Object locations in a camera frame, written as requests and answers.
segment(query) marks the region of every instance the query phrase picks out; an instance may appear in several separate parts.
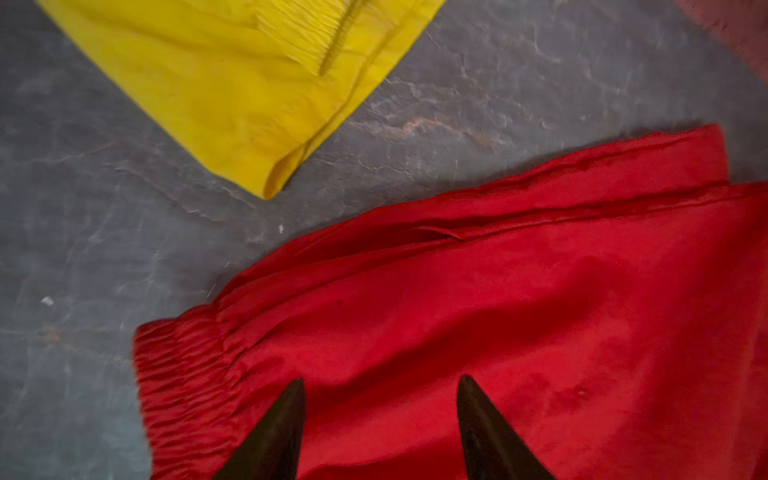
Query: gray stone floor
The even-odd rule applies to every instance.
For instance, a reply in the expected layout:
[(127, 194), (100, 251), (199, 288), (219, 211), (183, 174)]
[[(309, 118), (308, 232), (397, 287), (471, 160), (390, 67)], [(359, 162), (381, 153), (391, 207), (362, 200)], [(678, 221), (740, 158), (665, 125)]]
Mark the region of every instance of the gray stone floor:
[(0, 2), (0, 72), (0, 478), (147, 478), (134, 328), (302, 233), (713, 121), (732, 179), (768, 179), (768, 87), (670, 0), (448, 0), (269, 202), (206, 172), (28, 0)]

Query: yellow garment corner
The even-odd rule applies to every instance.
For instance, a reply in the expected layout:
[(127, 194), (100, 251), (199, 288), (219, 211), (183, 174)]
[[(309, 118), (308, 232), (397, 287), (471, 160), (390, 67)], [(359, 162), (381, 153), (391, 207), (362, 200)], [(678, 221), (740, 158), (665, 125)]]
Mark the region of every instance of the yellow garment corner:
[(38, 0), (206, 168), (269, 199), (445, 0)]

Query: yellow fabric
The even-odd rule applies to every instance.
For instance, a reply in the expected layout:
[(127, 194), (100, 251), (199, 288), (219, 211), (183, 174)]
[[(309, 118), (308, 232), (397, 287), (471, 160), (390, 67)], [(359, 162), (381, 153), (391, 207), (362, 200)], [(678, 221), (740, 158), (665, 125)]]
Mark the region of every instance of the yellow fabric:
[(268, 199), (445, 0), (38, 0), (205, 167)]

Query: red cloth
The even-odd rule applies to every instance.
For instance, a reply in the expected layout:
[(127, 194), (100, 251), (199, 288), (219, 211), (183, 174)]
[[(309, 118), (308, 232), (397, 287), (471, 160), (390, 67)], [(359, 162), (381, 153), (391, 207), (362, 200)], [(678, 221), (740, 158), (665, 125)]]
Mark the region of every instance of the red cloth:
[(297, 377), (300, 478), (465, 478), (464, 373), (562, 480), (765, 478), (766, 286), (768, 184), (715, 126), (379, 208), (137, 331), (153, 479), (210, 478)]

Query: black pointed object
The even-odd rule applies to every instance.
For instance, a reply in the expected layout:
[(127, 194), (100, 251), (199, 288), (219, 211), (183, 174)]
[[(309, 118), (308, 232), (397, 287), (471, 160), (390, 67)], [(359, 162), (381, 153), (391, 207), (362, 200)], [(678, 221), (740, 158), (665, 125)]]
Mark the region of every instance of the black pointed object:
[(213, 480), (294, 480), (305, 419), (304, 381), (293, 380)]
[(456, 407), (468, 480), (556, 480), (471, 376), (458, 382)]

